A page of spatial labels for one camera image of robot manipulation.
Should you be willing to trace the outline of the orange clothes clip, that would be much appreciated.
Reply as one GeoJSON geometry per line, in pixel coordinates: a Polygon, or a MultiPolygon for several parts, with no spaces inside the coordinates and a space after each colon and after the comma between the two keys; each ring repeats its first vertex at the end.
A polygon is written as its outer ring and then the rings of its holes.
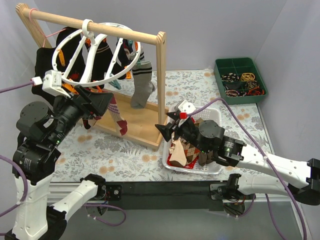
{"type": "Polygon", "coordinates": [[[66,89],[69,93],[72,93],[74,95],[78,95],[79,93],[76,91],[73,85],[70,85],[68,83],[62,83],[61,86],[66,89]]]}

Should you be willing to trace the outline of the white round clip hanger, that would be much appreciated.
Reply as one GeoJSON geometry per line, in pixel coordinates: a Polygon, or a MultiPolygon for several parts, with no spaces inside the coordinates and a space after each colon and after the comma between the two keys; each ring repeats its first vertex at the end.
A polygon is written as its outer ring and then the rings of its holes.
{"type": "Polygon", "coordinates": [[[72,30],[57,44],[51,58],[51,69],[69,85],[102,86],[125,78],[141,63],[141,43],[118,37],[115,50],[107,43],[107,35],[83,29],[72,30]]]}

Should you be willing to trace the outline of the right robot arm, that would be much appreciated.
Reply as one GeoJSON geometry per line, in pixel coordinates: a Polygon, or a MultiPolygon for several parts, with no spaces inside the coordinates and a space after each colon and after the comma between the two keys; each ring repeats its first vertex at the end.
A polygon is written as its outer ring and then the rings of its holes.
{"type": "Polygon", "coordinates": [[[179,112],[167,113],[173,119],[166,125],[156,124],[165,141],[183,139],[202,153],[210,153],[213,162],[260,172],[260,176],[233,173],[227,182],[214,189],[223,199],[239,199],[253,194],[275,194],[293,197],[299,203],[320,204],[320,161],[296,161],[263,153],[239,139],[225,135],[214,120],[196,125],[191,117],[181,119],[179,112]]]}

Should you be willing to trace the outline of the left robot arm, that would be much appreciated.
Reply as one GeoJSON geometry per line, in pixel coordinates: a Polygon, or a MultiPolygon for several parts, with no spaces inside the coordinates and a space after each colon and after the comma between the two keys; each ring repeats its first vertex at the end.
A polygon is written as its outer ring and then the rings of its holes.
{"type": "Polygon", "coordinates": [[[105,179],[90,174],[65,198],[48,205],[49,186],[61,155],[58,146],[78,121],[102,117],[114,97],[80,85],[75,90],[75,95],[57,96],[53,108],[34,101],[20,112],[17,149],[11,161],[17,188],[16,217],[12,230],[4,234],[7,240],[57,240],[78,209],[93,198],[106,196],[105,179]]]}

